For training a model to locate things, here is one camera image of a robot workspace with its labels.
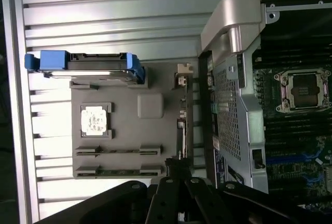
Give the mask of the green RAM stick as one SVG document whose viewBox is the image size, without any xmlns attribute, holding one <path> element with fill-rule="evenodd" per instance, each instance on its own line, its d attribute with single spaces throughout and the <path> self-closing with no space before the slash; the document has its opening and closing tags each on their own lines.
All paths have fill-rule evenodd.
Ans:
<svg viewBox="0 0 332 224">
<path fill-rule="evenodd" d="M 78 173 L 77 176 L 158 176 L 158 172 L 140 172 L 140 171 L 99 171 L 96 173 Z"/>
<path fill-rule="evenodd" d="M 140 154 L 140 155 L 158 155 L 158 151 L 140 151 L 140 150 L 111 150 L 111 151 L 100 151 L 100 152 L 78 152 L 78 156 L 100 156 L 110 154 Z"/>
</svg>

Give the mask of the black RAM slot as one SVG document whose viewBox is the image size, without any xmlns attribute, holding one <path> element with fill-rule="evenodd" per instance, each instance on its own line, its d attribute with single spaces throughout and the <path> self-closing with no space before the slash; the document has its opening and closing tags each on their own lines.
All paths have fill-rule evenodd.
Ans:
<svg viewBox="0 0 332 224">
<path fill-rule="evenodd" d="M 332 120 L 322 121 L 269 121 L 265 123 L 266 127 L 301 127 L 301 126 L 314 126 L 314 125 L 332 125 Z"/>
<path fill-rule="evenodd" d="M 332 131 L 304 131 L 304 132 L 265 132 L 266 138 L 282 138 L 282 137 L 306 137 L 306 136 L 326 136 L 332 135 Z"/>
</svg>

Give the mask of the blue label sticker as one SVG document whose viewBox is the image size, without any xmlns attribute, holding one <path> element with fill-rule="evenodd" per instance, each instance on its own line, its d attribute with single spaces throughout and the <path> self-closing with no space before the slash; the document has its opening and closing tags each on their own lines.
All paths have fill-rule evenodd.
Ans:
<svg viewBox="0 0 332 224">
<path fill-rule="evenodd" d="M 244 178 L 233 170 L 218 150 L 214 149 L 214 172 L 216 188 L 227 181 L 244 184 Z"/>
</svg>

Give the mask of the grey parts rack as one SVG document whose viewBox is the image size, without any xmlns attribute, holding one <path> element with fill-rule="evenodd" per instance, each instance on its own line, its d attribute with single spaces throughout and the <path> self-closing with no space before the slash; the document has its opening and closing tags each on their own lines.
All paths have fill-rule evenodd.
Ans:
<svg viewBox="0 0 332 224">
<path fill-rule="evenodd" d="M 177 118 L 183 89 L 175 88 L 174 62 L 143 63 L 145 83 L 116 79 L 71 78 L 73 176 L 83 178 L 151 178 L 167 174 L 165 160 L 177 158 Z M 81 131 L 81 111 L 106 110 L 107 131 L 89 136 Z M 158 155 L 78 156 L 78 152 L 158 151 Z M 99 171 L 158 172 L 158 176 L 77 176 Z"/>
</svg>

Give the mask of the blue expansion slot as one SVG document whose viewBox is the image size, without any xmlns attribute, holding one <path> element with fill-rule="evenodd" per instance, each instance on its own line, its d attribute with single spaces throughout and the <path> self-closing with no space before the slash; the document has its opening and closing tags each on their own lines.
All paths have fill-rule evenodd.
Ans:
<svg viewBox="0 0 332 224">
<path fill-rule="evenodd" d="M 266 163 L 268 165 L 272 164 L 284 164 L 284 163 L 302 163 L 302 162 L 311 162 L 312 160 L 315 160 L 314 158 L 306 158 L 306 157 L 275 157 L 275 158 L 267 158 Z"/>
</svg>

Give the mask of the perforated metal cage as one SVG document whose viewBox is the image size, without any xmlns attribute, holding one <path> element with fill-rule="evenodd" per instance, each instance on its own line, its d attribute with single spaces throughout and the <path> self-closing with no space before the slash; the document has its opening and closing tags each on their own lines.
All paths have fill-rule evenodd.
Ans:
<svg viewBox="0 0 332 224">
<path fill-rule="evenodd" d="M 226 179 L 268 192 L 264 118 L 254 94 L 253 70 L 243 54 L 213 69 L 218 135 L 214 146 L 225 160 Z"/>
</svg>

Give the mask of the silver CPU chip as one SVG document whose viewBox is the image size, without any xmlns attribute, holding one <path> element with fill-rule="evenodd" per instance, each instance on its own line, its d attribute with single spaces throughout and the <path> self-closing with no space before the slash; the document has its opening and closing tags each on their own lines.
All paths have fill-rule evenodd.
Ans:
<svg viewBox="0 0 332 224">
<path fill-rule="evenodd" d="M 81 111 L 81 131 L 89 136 L 101 136 L 107 131 L 106 110 L 102 106 L 87 106 Z"/>
</svg>

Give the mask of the green motherboard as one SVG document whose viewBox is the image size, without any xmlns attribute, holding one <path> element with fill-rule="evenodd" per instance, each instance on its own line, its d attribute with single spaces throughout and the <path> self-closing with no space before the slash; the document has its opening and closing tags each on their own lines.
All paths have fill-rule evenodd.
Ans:
<svg viewBox="0 0 332 224">
<path fill-rule="evenodd" d="M 281 54 L 256 51 L 253 54 L 255 95 L 262 107 L 265 132 L 332 131 L 332 125 L 266 127 L 269 121 L 332 120 L 332 108 L 325 111 L 283 114 L 280 85 L 274 75 L 287 70 L 324 68 L 332 72 L 332 55 Z M 266 164 L 271 195 L 290 199 L 312 211 L 332 213 L 332 135 L 306 137 L 265 137 L 265 156 L 314 158 L 311 162 Z"/>
</svg>

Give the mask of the metal CPU socket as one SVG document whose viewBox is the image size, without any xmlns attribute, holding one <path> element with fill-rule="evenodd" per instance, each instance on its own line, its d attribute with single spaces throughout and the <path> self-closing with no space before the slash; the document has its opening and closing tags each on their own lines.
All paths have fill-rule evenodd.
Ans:
<svg viewBox="0 0 332 224">
<path fill-rule="evenodd" d="M 281 104 L 276 111 L 283 114 L 325 111 L 332 108 L 329 78 L 324 68 L 287 70 L 274 75 L 280 85 Z"/>
</svg>

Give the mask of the hard disk with blue carrier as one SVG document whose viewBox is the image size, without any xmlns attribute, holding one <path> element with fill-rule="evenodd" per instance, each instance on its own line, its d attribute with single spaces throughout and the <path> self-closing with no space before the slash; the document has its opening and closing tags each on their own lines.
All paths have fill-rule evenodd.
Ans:
<svg viewBox="0 0 332 224">
<path fill-rule="evenodd" d="M 137 55 L 70 53 L 65 50 L 42 50 L 37 58 L 25 54 L 24 67 L 29 72 L 42 73 L 47 78 L 116 79 L 144 84 L 145 69 Z"/>
</svg>

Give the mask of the open grey PC case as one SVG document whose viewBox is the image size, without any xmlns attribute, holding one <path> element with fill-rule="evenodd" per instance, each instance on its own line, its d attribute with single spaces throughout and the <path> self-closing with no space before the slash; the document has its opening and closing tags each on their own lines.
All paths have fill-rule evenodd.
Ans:
<svg viewBox="0 0 332 224">
<path fill-rule="evenodd" d="M 256 51 L 332 55 L 332 0 L 221 0 L 216 6 L 201 33 L 198 57 L 206 172 L 214 186 L 213 69 L 243 54 L 253 70 Z"/>
</svg>

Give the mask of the graphics card with metal bracket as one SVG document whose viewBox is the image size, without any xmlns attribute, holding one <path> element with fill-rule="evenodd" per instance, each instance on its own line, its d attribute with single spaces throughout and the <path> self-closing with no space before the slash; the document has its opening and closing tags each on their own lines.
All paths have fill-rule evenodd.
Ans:
<svg viewBox="0 0 332 224">
<path fill-rule="evenodd" d="M 175 88 L 183 89 L 177 118 L 177 156 L 179 159 L 193 158 L 193 66 L 190 63 L 177 65 Z"/>
</svg>

